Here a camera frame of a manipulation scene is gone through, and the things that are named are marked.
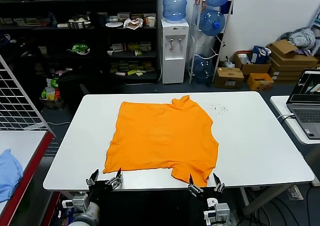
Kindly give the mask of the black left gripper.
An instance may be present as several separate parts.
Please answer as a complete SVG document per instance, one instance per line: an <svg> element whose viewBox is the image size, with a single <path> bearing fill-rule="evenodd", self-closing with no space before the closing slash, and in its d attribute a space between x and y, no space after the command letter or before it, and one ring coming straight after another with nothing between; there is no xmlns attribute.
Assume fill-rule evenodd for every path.
<svg viewBox="0 0 320 226"><path fill-rule="evenodd" d="M105 196L119 187L122 183L122 168L120 167L115 177L108 181L96 181L99 175L99 169L96 169L89 178L86 184L89 189L89 201L101 202Z"/></svg>

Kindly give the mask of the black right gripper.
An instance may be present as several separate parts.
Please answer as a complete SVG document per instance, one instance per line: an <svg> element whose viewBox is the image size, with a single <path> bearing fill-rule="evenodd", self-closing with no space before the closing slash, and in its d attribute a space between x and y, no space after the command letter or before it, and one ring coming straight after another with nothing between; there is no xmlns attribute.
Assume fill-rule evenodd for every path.
<svg viewBox="0 0 320 226"><path fill-rule="evenodd" d="M197 199L201 201L207 201L209 198L215 198L217 200L220 199L220 193L223 192L225 188L225 184L221 182L220 178L213 172L213 177L216 183L216 186L213 189L205 189L196 186L193 181L193 177L190 174L189 175L189 183L187 186L188 191L194 196L197 197Z"/></svg>

